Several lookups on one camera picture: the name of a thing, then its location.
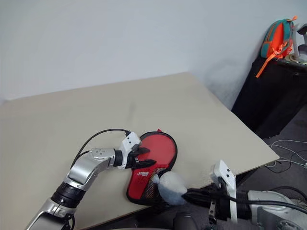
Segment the orange strap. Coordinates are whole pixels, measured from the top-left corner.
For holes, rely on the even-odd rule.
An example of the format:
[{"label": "orange strap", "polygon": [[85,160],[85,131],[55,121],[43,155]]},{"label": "orange strap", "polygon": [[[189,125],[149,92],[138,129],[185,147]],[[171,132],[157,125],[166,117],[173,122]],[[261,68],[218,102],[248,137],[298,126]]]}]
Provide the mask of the orange strap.
[{"label": "orange strap", "polygon": [[278,50],[275,50],[273,48],[273,53],[265,60],[264,64],[262,65],[261,69],[259,70],[259,72],[256,75],[256,78],[260,77],[260,75],[262,74],[264,68],[267,66],[267,64],[269,63],[269,61],[271,61],[275,56],[281,54],[283,52],[283,47],[285,47],[287,45],[287,42],[281,44],[278,47]]},{"label": "orange strap", "polygon": [[260,75],[262,74],[264,68],[267,66],[267,64],[269,63],[269,61],[271,61],[277,54],[275,52],[273,52],[264,62],[264,64],[262,65],[261,69],[259,70],[259,72],[256,75],[256,78],[260,77]]},{"label": "orange strap", "polygon": [[292,22],[292,21],[295,21],[297,19],[297,16],[294,16],[291,20],[290,19],[287,19],[288,22]]}]

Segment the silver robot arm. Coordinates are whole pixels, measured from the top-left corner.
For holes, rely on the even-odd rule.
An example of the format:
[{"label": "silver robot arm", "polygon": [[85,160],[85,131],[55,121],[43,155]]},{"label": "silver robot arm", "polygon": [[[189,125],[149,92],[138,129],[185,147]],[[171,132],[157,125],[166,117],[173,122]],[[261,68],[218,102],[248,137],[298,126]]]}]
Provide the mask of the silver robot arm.
[{"label": "silver robot arm", "polygon": [[118,150],[94,148],[84,154],[75,162],[62,184],[47,199],[26,230],[70,230],[68,220],[73,217],[77,205],[98,174],[112,166],[131,168],[131,164],[127,165],[131,162],[131,153],[140,145],[141,140],[131,132]]},{"label": "silver robot arm", "polygon": [[[248,191],[237,192],[236,178],[223,162],[219,161],[213,167],[211,178],[215,185],[225,189],[225,194],[232,198],[238,198],[246,201],[272,201],[283,202],[295,206],[295,204],[286,196],[274,191]],[[281,229],[281,230],[303,230],[307,229],[306,211],[282,205],[266,204],[239,204],[234,201],[219,201],[219,213],[223,217],[230,217],[234,223],[237,218],[250,219],[254,225],[264,229]],[[217,202],[214,200],[210,203],[209,222],[216,225]]]}]

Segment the paddle logo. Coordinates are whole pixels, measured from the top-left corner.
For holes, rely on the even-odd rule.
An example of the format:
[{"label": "paddle logo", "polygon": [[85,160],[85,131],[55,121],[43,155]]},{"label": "paddle logo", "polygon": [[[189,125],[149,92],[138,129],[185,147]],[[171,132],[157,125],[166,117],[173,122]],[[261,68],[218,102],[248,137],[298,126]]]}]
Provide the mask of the paddle logo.
[{"label": "paddle logo", "polygon": [[149,172],[138,172],[138,176],[148,176]]}]

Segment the white cable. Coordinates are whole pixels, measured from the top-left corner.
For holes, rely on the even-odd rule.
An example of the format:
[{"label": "white cable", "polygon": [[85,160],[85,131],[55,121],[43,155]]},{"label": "white cable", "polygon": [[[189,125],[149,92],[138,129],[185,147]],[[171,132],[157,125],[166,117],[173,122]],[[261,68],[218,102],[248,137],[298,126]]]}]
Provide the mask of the white cable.
[{"label": "white cable", "polygon": [[277,143],[277,142],[280,142],[280,141],[290,141],[290,142],[297,142],[297,143],[304,143],[304,144],[307,144],[306,141],[298,141],[298,140],[277,140],[277,141],[273,142],[272,145],[275,144],[275,143]]},{"label": "white cable", "polygon": [[274,161],[274,165],[272,165],[272,166],[268,166],[268,165],[264,165],[265,167],[268,167],[268,168],[273,168],[273,167],[275,167],[276,166],[276,161]]},{"label": "white cable", "polygon": [[296,152],[294,152],[292,149],[288,149],[288,148],[286,148],[286,147],[284,147],[284,146],[280,146],[280,145],[274,145],[274,144],[271,144],[271,145],[269,145],[271,148],[273,147],[273,146],[276,146],[276,147],[280,147],[280,148],[283,148],[283,149],[285,149],[285,150],[288,150],[288,151],[290,151],[290,152],[292,152],[292,153],[294,153],[295,155],[297,155],[299,158],[301,158],[303,161],[306,161],[307,162],[307,160],[305,159],[305,158],[303,158],[301,155],[299,155],[298,153],[296,153]]},{"label": "white cable", "polygon": [[305,168],[305,165],[304,165],[304,164],[301,164],[301,163],[298,163],[298,162],[295,162],[295,161],[291,161],[290,159],[288,159],[288,158],[286,158],[286,157],[280,157],[280,158],[283,158],[283,159],[285,159],[286,161],[291,162],[291,163],[294,163],[294,164],[302,165],[302,166]]}]

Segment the black cable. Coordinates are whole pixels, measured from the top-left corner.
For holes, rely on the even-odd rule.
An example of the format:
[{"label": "black cable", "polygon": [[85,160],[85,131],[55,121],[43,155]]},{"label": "black cable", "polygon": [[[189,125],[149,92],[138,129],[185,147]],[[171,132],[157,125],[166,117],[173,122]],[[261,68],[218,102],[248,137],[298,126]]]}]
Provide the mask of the black cable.
[{"label": "black cable", "polygon": [[271,191],[278,191],[278,190],[284,190],[284,189],[289,189],[289,190],[292,190],[292,191],[299,193],[305,199],[305,202],[307,202],[307,195],[305,193],[303,193],[301,190],[299,190],[297,188],[293,188],[291,186],[280,186],[280,187],[276,187],[276,188],[273,188],[273,189],[270,189],[270,190]]},{"label": "black cable", "polygon": [[88,152],[89,152],[89,150],[88,150],[88,151],[85,151],[85,152],[83,152],[83,153],[81,153],[77,159],[79,159],[81,156],[83,156],[84,154],[86,154],[86,153],[88,153]]},{"label": "black cable", "polygon": [[208,192],[208,191],[205,191],[205,190],[201,190],[201,191],[197,192],[196,189],[193,189],[193,191],[191,191],[191,190],[188,191],[187,193],[182,195],[182,197],[189,202],[194,200],[194,204],[197,204],[197,201],[204,203],[204,202],[208,202],[208,200],[213,200],[213,199],[227,199],[227,200],[234,201],[238,204],[245,204],[245,205],[276,205],[276,206],[289,207],[289,208],[292,208],[292,209],[295,209],[297,211],[300,211],[300,212],[307,214],[306,209],[299,207],[297,205],[286,203],[286,202],[272,201],[272,200],[236,199],[236,198],[233,198],[233,197],[228,196],[226,194],[222,194],[222,193],[219,193],[219,192],[212,193],[212,192]]},{"label": "black cable", "polygon": [[72,215],[71,216],[71,230],[75,228],[75,224],[76,224],[75,216]]},{"label": "black cable", "polygon": [[293,153],[293,154],[291,155],[291,158],[290,158],[289,166],[288,166],[288,168],[286,168],[285,170],[280,170],[279,172],[276,172],[276,171],[270,169],[269,167],[266,167],[266,168],[267,168],[268,170],[270,170],[272,173],[283,173],[283,172],[285,172],[285,171],[287,171],[287,170],[289,170],[289,169],[291,168],[292,158],[293,158],[296,154],[298,154],[298,153],[300,153],[300,152],[307,152],[307,150],[301,150],[301,151],[298,151],[298,152],[296,152],[296,153]]},{"label": "black cable", "polygon": [[82,154],[83,149],[85,148],[85,146],[88,144],[88,142],[90,142],[94,137],[98,136],[99,134],[102,133],[106,133],[106,132],[110,132],[110,131],[123,131],[126,133],[126,136],[128,136],[131,132],[122,128],[111,128],[111,129],[106,129],[106,130],[102,130],[94,135],[92,135],[81,147],[81,149],[79,150],[79,152],[77,153],[75,159],[73,160],[72,164],[71,164],[71,168],[72,166],[75,164],[75,162],[77,161],[77,159],[80,157],[80,155]]}]

